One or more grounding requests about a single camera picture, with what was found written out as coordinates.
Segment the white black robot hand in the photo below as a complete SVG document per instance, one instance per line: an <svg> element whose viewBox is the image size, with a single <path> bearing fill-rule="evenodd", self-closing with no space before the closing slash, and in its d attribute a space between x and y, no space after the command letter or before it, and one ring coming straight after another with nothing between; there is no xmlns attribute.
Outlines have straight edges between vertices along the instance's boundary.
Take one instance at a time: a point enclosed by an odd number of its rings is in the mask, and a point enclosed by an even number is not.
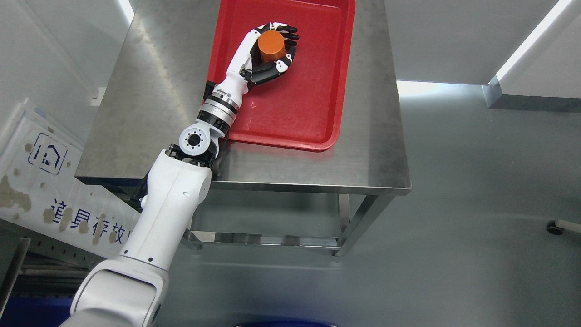
<svg viewBox="0 0 581 327"><path fill-rule="evenodd" d="M273 63L264 62L259 52L259 37L268 31L280 33L283 39L282 58ZM292 25L278 21L266 23L249 31L239 44L226 70L225 79L214 86L212 93L227 95L241 104L242 97L251 87L270 82L285 74L293 63L299 35Z"/></svg>

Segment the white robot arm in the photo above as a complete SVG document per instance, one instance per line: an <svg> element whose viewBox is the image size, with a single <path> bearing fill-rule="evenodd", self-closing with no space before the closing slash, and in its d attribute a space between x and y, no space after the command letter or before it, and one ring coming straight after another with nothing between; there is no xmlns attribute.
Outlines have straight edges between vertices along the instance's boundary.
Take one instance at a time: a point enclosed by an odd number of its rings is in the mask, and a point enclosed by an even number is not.
<svg viewBox="0 0 581 327"><path fill-rule="evenodd" d="M195 209L209 192L218 140L233 125L245 81L227 77L207 95L178 144L160 152L147 176L143 211L119 255L96 265L64 327L149 327L168 291L168 270Z"/></svg>

